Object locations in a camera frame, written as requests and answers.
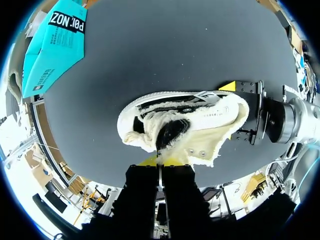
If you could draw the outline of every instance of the cardboard box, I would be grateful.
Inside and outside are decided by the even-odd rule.
[[[303,55],[304,51],[303,51],[303,43],[302,40],[300,39],[300,37],[298,36],[298,34],[296,33],[296,31],[292,28],[291,26],[291,39],[290,39],[290,43],[291,45],[297,50],[297,52],[300,55]]]
[[[271,10],[273,13],[276,13],[281,10],[280,6],[275,0],[256,0],[261,5],[265,6],[267,9]]]
[[[44,94],[84,58],[87,10],[76,2],[58,1],[37,28],[24,57],[23,98]]]
[[[69,185],[68,189],[74,195],[78,195],[85,187],[85,184],[81,181],[80,177],[77,176],[76,179]]]
[[[33,168],[31,171],[33,176],[42,188],[44,188],[47,185],[47,183],[54,178],[54,175],[49,173],[42,163],[40,163],[37,167]]]
[[[45,12],[47,14],[57,3],[57,1],[58,0],[43,0],[29,17],[28,24],[33,22],[39,11]]]
[[[39,161],[37,161],[37,160],[35,160],[34,158],[33,158],[33,155],[34,155],[34,151],[32,151],[32,150],[29,150],[26,154],[25,154],[25,160],[26,160],[26,162],[28,163],[28,165],[29,165],[29,167],[30,168],[36,168],[39,164],[40,164],[40,162]]]
[[[96,2],[98,2],[99,0],[87,0],[85,3],[85,7],[86,9],[91,8],[92,5],[94,5]]]
[[[290,20],[288,20],[288,18],[285,16],[285,14],[281,10],[275,12],[275,15],[279,19],[279,22],[281,23],[283,28],[286,30],[286,34],[288,36],[291,46],[294,47],[300,55],[302,55],[303,54],[302,40],[300,39],[299,35],[293,28]]]

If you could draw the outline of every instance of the white wire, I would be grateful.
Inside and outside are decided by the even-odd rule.
[[[317,164],[317,162],[320,160],[320,157],[318,157],[313,163],[312,165],[309,167],[308,171],[306,171],[306,173],[304,174],[299,186],[298,186],[298,192],[300,191],[301,185],[304,182],[304,180],[306,179],[307,175],[309,174],[309,172],[311,171],[311,169],[314,167],[314,165]]]
[[[47,146],[48,148],[51,148],[51,149],[59,150],[59,148],[56,148],[56,147],[53,147],[53,146],[49,146],[47,144],[41,144],[41,143],[38,143],[38,144],[42,145],[42,146]]]
[[[269,171],[270,171],[270,168],[271,168],[272,164],[291,162],[291,161],[295,160],[297,157],[299,157],[299,155],[300,155],[300,153],[302,152],[303,149],[304,149],[304,147],[302,147],[299,150],[299,152],[293,157],[290,157],[290,158],[287,158],[287,159],[277,158],[276,160],[270,162],[265,168],[265,174],[264,175],[265,175],[266,184],[268,185],[268,182],[269,182]]]
[[[52,239],[55,237],[54,235],[52,235],[50,232],[48,232],[46,229],[44,229],[41,225],[39,225],[37,222],[33,221],[34,224],[38,227],[38,229],[40,231],[42,231],[43,234],[47,234],[49,235],[49,237],[52,237]]]

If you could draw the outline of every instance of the printed logo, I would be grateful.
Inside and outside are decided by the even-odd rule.
[[[86,22],[77,18],[76,16],[70,16],[60,11],[54,11],[48,25],[60,27],[71,32],[85,33]]]
[[[43,85],[38,85],[33,88],[33,91],[37,91],[43,88]]]
[[[196,98],[206,102],[216,103],[220,100],[220,97],[212,91],[201,91],[194,95]]]

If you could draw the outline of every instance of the desk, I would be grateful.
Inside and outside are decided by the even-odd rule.
[[[252,0],[101,0],[87,11],[85,57],[44,95],[64,160],[78,175],[123,187],[125,173],[150,153],[122,144],[121,110],[160,91],[215,90],[233,80],[264,80],[269,97],[297,89],[292,49],[277,17]],[[248,175],[287,149],[226,141],[214,168],[195,166],[198,187]]]

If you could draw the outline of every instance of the shoe tongue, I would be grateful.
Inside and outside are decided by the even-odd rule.
[[[181,134],[190,128],[190,122],[186,119],[172,120],[167,122],[159,131],[155,146],[158,154],[160,151],[171,145]]]

